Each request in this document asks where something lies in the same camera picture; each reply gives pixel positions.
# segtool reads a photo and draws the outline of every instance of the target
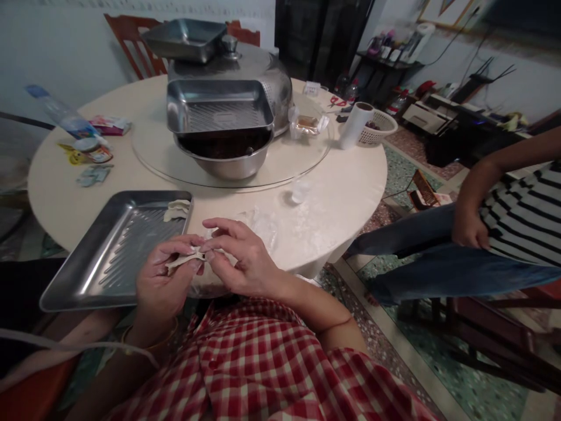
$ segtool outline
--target red checkered shirt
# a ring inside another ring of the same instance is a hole
[[[388,370],[350,348],[324,352],[291,309],[211,304],[181,350],[110,420],[434,420]]]

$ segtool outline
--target metal tray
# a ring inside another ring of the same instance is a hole
[[[168,203],[189,200],[186,219],[164,222]],[[66,259],[39,305],[43,311],[136,304],[136,276],[158,243],[182,234],[193,196],[185,191],[123,191],[110,198]]]
[[[168,129],[176,134],[272,127],[265,90],[255,80],[175,80],[168,84]]]
[[[220,48],[224,23],[175,19],[141,35],[154,54],[164,58],[207,63]]]

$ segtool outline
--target white basket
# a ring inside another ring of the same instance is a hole
[[[364,126],[361,136],[358,139],[360,143],[376,144],[388,134],[392,134],[397,131],[397,122],[395,121],[395,119],[389,114],[386,114],[380,110],[374,110],[374,117],[372,117],[372,120],[370,121],[378,126],[380,130],[370,129]]]

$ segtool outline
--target paper towel roll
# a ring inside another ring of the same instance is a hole
[[[339,147],[349,149],[358,143],[362,129],[374,117],[374,107],[366,102],[357,102],[343,127]]]

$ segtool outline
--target red scissors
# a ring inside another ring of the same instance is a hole
[[[333,108],[333,107],[336,106],[336,105],[337,105],[337,106],[345,106],[345,105],[347,105],[347,102],[344,101],[344,100],[341,100],[341,102],[339,102],[339,103],[338,103],[337,101],[339,101],[339,98],[337,98],[335,95],[333,95],[333,96],[331,97],[331,101],[330,101],[330,102],[331,102],[331,105],[328,105],[328,107],[329,107],[329,108]]]

